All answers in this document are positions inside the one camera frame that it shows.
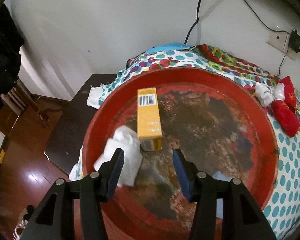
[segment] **multicolored polka dot fabric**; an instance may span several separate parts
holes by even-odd
[[[242,85],[251,94],[254,94],[256,82],[271,87],[278,81],[269,72],[252,63],[233,57],[219,48],[200,45],[187,50],[140,54],[130,59],[126,69],[119,71],[113,83],[102,86],[99,106],[114,89],[133,76],[143,71],[175,66],[197,67],[218,73]],[[300,120],[300,93],[298,91],[296,91],[296,97],[297,116]],[[270,108],[268,108],[267,116],[277,138],[279,166],[273,194],[263,212],[275,235],[281,239],[291,226],[300,220],[298,219],[300,216],[300,131],[295,137],[290,138],[275,120]]]

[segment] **red tray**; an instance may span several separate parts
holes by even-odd
[[[135,186],[116,189],[102,205],[109,239],[187,239],[195,210],[182,196],[172,165],[172,149],[210,175],[242,179],[260,208],[277,176],[278,150],[260,104],[240,85],[221,75],[189,67],[144,72],[122,84],[93,117],[83,143],[86,176],[114,130],[137,129],[137,90],[156,87],[163,149],[141,152]],[[220,239],[222,220],[216,221]]]

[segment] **red packet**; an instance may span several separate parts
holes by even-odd
[[[288,105],[290,110],[295,114],[297,112],[297,98],[294,93],[293,84],[289,76],[285,77],[278,83],[284,84],[284,102]]]
[[[294,137],[300,127],[296,115],[291,112],[288,105],[281,100],[272,102],[271,108],[274,117],[277,119],[285,133],[290,137]]]

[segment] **hanging clothes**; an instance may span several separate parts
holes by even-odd
[[[24,40],[5,5],[0,7],[0,95],[7,94],[18,80],[21,65],[20,47]]]

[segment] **white towel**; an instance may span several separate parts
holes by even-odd
[[[111,160],[117,148],[124,151],[124,164],[117,185],[118,187],[134,186],[142,161],[140,141],[137,133],[124,125],[115,130],[113,138],[108,139],[103,154],[96,160],[93,167],[98,171],[102,163]]]

